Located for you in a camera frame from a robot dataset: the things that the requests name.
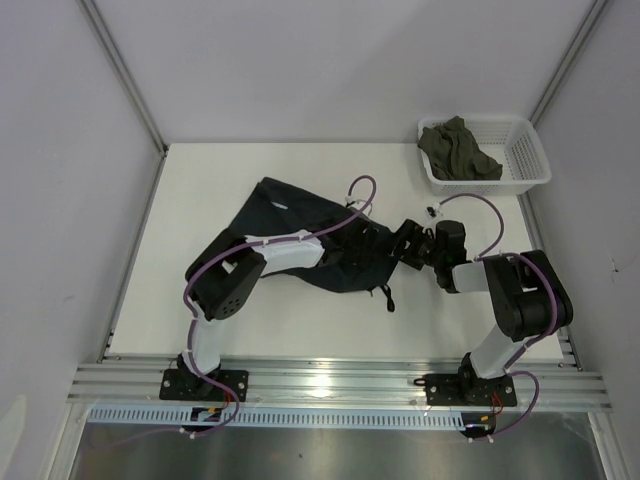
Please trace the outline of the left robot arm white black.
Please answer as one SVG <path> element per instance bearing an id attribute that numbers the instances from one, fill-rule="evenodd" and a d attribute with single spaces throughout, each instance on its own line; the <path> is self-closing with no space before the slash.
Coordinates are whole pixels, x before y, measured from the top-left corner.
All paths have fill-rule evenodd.
<path id="1" fill-rule="evenodd" d="M 387 285 L 397 265 L 393 247 L 388 228 L 362 219 L 315 233 L 255 236 L 223 230 L 185 274 L 183 299 L 193 324 L 181 354 L 182 388 L 197 400 L 215 392 L 218 325 L 239 312 L 258 280 L 289 275 L 332 293 L 371 291 Z"/>

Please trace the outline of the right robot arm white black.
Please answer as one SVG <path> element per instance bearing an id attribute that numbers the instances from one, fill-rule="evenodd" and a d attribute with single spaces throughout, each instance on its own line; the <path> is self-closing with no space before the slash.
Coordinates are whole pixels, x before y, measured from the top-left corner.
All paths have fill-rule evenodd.
<path id="1" fill-rule="evenodd" d="M 420 270 L 433 269 L 438 286 L 449 294 L 485 293 L 494 327 L 453 374 L 415 379 L 430 406 L 514 407 L 512 366 L 533 345 L 573 320 L 573 305 L 546 254 L 533 250 L 467 257 L 462 223 L 443 220 L 434 228 L 405 221 L 396 233 L 394 258 Z"/>

